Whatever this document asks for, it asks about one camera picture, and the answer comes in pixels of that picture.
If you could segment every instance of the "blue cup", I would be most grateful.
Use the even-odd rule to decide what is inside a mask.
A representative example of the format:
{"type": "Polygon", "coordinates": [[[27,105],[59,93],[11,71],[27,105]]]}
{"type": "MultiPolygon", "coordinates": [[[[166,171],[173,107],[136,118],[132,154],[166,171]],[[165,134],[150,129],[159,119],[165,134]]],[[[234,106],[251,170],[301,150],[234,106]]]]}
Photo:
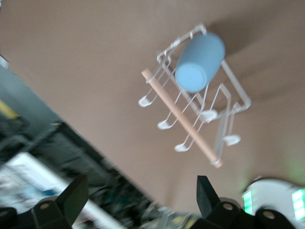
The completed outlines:
{"type": "Polygon", "coordinates": [[[176,82],[187,92],[201,91],[216,75],[224,55],[224,42],[216,34],[194,36],[177,63],[176,82]]]}

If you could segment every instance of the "white plastic hook tip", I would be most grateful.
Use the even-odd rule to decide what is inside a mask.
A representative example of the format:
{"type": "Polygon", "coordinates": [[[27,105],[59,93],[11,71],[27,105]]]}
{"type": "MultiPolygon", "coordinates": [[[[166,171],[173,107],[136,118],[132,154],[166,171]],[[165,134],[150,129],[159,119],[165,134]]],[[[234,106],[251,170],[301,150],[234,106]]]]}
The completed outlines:
{"type": "Polygon", "coordinates": [[[176,145],[174,149],[176,152],[185,152],[185,151],[189,150],[189,147],[188,148],[185,147],[185,144],[182,143],[182,144],[176,145]]]}
{"type": "Polygon", "coordinates": [[[207,111],[202,111],[200,115],[204,118],[206,122],[210,122],[217,118],[218,112],[214,109],[212,110],[207,110],[207,111]]]}
{"type": "Polygon", "coordinates": [[[171,126],[168,125],[166,120],[159,122],[157,126],[160,130],[167,130],[167,129],[171,128],[171,126]]]}
{"type": "Polygon", "coordinates": [[[227,135],[223,138],[227,146],[233,146],[240,142],[241,137],[239,135],[227,135]]]}
{"type": "Polygon", "coordinates": [[[146,107],[146,106],[149,106],[150,104],[152,104],[151,101],[149,101],[146,96],[142,97],[140,100],[139,100],[139,105],[141,107],[146,107]]]}

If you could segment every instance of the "green light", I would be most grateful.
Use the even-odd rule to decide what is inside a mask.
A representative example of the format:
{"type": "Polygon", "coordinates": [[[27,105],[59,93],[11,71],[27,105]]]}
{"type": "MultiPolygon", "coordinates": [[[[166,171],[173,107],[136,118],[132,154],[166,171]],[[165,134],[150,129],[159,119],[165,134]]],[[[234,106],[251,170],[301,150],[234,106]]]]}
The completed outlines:
{"type": "Polygon", "coordinates": [[[300,220],[305,218],[305,189],[300,189],[292,194],[295,209],[295,218],[300,220]]]}
{"type": "Polygon", "coordinates": [[[304,208],[304,201],[302,199],[295,201],[294,208],[295,209],[304,208]]]}
{"type": "Polygon", "coordinates": [[[295,211],[296,220],[303,219],[304,217],[305,217],[305,209],[304,208],[301,208],[301,209],[295,211]]]}
{"type": "Polygon", "coordinates": [[[252,209],[252,194],[251,191],[245,193],[243,195],[244,199],[244,211],[250,215],[253,214],[253,209],[252,209]]]}

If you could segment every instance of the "wooden dowel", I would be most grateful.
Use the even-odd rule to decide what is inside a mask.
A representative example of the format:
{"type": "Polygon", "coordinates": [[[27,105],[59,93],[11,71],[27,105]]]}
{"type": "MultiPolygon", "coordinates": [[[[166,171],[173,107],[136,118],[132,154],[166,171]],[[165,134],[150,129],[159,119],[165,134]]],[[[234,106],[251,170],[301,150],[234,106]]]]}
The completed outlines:
{"type": "Polygon", "coordinates": [[[159,84],[159,82],[152,78],[152,73],[145,69],[142,72],[142,75],[146,79],[146,81],[151,85],[151,87],[156,91],[159,97],[163,100],[165,105],[170,109],[173,115],[177,118],[183,128],[186,130],[187,133],[194,139],[195,143],[199,146],[205,156],[209,159],[211,164],[213,164],[216,168],[222,166],[222,162],[217,158],[217,155],[214,151],[210,148],[207,144],[206,140],[197,132],[197,130],[193,127],[187,117],[181,112],[179,107],[176,106],[174,101],[168,95],[168,93],[163,89],[163,87],[159,84]]]}

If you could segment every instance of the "white wire rack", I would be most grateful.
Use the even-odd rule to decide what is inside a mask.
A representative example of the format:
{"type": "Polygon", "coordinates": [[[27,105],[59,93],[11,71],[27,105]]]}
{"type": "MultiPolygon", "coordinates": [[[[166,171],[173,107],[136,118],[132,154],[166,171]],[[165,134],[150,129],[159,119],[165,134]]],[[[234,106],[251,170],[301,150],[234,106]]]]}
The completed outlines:
{"type": "Polygon", "coordinates": [[[179,50],[183,49],[185,42],[199,33],[207,34],[203,24],[196,26],[183,37],[178,37],[167,49],[160,52],[157,55],[158,66],[153,73],[148,69],[142,72],[146,83],[151,85],[151,89],[139,100],[139,105],[141,107],[149,106],[157,97],[160,97],[170,111],[166,118],[158,123],[158,128],[161,130],[169,129],[178,121],[187,132],[185,140],[174,147],[175,151],[185,152],[195,142],[210,163],[215,167],[220,167],[224,143],[227,146],[232,146],[239,143],[241,139],[239,135],[232,134],[234,114],[248,109],[251,105],[251,99],[226,60],[221,63],[226,79],[223,82],[216,81],[216,86],[210,86],[209,89],[213,79],[202,91],[194,94],[188,93],[178,86],[175,80],[175,70],[179,50]],[[228,83],[225,83],[228,81],[227,79],[231,83],[230,90],[226,86],[228,83]],[[233,101],[232,91],[238,97],[236,99],[235,96],[235,101],[233,101]],[[220,119],[220,121],[212,149],[202,137],[200,130],[204,124],[216,119],[220,119]]]}

